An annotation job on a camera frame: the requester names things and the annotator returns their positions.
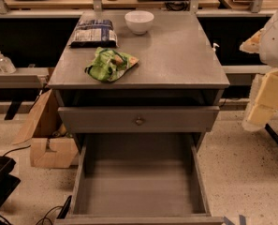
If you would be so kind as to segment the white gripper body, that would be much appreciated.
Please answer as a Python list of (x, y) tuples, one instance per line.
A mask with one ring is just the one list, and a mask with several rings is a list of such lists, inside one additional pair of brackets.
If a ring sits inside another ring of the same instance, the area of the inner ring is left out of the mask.
[(259, 29), (251, 37), (245, 40), (240, 46), (240, 51), (244, 53), (259, 53), (262, 32), (263, 30)]

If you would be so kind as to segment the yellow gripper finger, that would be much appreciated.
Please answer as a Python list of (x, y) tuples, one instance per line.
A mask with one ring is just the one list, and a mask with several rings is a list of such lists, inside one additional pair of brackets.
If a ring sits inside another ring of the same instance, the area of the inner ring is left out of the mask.
[(253, 79), (242, 127), (247, 131), (258, 131), (277, 111), (278, 68), (274, 68), (265, 75), (257, 74)]

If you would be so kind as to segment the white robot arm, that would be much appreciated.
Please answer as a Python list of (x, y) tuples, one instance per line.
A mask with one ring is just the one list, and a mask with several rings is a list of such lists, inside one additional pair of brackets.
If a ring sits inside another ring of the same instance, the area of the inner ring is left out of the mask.
[(278, 10), (263, 28), (241, 44), (240, 50), (258, 53), (260, 61), (272, 67), (265, 75), (257, 74), (253, 79), (242, 121), (245, 130), (257, 131), (278, 111)]

